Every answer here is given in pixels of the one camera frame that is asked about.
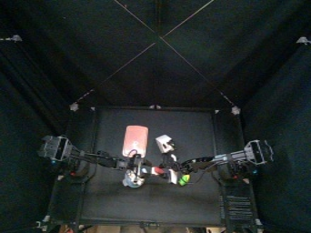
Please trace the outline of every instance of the black curtain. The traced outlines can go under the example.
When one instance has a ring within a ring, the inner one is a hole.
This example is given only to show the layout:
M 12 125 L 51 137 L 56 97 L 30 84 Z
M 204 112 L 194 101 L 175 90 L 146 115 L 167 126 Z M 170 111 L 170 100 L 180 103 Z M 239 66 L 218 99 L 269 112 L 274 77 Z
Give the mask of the black curtain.
M 255 194 L 274 232 L 311 228 L 311 47 L 301 46 L 244 108 L 248 140 L 266 138 L 275 162 L 261 168 Z
M 4 17 L 0 23 L 2 38 L 19 33 Z M 54 177 L 36 150 L 44 135 L 64 133 L 68 113 L 26 48 L 0 41 L 0 231 L 27 228 L 47 214 Z

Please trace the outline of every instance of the black fabric wall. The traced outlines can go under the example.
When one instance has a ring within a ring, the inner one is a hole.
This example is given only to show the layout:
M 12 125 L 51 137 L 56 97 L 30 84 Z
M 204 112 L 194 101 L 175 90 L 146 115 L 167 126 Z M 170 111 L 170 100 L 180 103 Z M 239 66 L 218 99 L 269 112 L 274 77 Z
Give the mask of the black fabric wall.
M 2 1 L 20 45 L 71 104 L 95 88 L 80 103 L 230 107 L 218 87 L 243 106 L 310 32 L 309 0 L 115 1 Z
M 31 226 L 47 214 L 52 176 L 36 150 L 44 135 L 64 132 L 66 107 L 19 44 L 0 43 L 0 232 Z
M 311 46 L 302 46 L 244 107 L 247 140 L 274 144 L 275 163 L 255 182 L 265 224 L 279 232 L 311 230 Z

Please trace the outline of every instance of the red object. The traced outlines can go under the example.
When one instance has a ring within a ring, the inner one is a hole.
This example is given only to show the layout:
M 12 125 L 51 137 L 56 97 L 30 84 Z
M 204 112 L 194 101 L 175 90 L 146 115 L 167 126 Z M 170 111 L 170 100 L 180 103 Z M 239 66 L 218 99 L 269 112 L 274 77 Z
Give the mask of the red object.
M 164 170 L 160 167 L 155 167 L 155 172 L 162 175 L 164 174 Z

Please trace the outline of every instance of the black table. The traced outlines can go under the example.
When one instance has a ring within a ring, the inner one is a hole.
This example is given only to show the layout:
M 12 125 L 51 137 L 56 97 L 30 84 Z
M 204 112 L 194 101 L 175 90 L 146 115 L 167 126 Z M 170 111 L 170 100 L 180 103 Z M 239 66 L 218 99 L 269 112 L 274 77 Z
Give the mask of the black table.
M 95 107 L 72 115 L 67 137 L 74 145 L 122 156 L 127 126 L 148 127 L 146 158 L 159 165 L 156 137 L 167 134 L 175 141 L 175 155 L 184 161 L 215 156 L 244 146 L 239 116 L 231 109 L 160 109 Z M 124 172 L 92 166 L 88 182 L 58 180 L 50 204 L 54 224 L 162 226 L 220 226 L 220 189 L 210 173 L 199 183 L 184 187 L 151 177 L 139 188 L 124 187 Z M 196 181 L 200 173 L 191 176 Z

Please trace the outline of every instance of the table surface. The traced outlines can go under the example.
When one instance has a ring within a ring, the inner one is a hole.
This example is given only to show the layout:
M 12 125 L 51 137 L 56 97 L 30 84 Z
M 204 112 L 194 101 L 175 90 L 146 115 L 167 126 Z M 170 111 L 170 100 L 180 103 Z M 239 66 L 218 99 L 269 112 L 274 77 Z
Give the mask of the table surface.
M 164 134 L 175 141 L 175 156 L 182 162 L 195 157 L 215 156 L 219 152 L 216 144 L 222 139 L 215 138 L 212 112 L 100 108 L 96 110 L 96 122 L 88 117 L 90 111 L 80 114 L 83 116 L 74 118 L 68 129 L 74 145 L 80 149 L 88 146 L 87 140 L 92 135 L 94 152 L 104 150 L 122 157 L 127 126 L 144 126 L 150 130 L 146 159 L 155 166 L 160 163 L 156 137 Z M 231 130 L 230 134 L 227 138 L 235 140 L 239 132 Z M 199 175 L 199 172 L 194 174 L 191 181 L 196 181 Z M 219 184 L 210 173 L 199 183 L 184 187 L 168 184 L 159 177 L 150 177 L 142 187 L 131 188 L 123 186 L 123 178 L 123 171 L 98 167 L 96 176 L 86 187 L 82 220 L 186 226 L 222 224 Z

